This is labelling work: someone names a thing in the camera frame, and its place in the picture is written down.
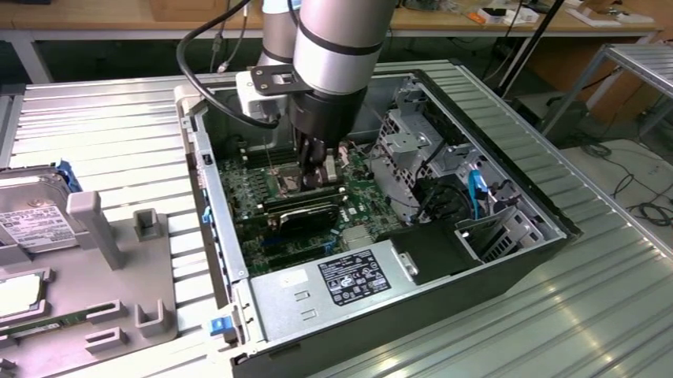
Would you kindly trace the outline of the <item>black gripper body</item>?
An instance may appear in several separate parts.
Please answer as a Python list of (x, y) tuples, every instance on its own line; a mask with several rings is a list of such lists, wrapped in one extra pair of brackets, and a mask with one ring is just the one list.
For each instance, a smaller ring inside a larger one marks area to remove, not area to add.
[(320, 141), (334, 148), (352, 131), (367, 88), (351, 94), (326, 94), (316, 90), (290, 96), (290, 123), (296, 145)]

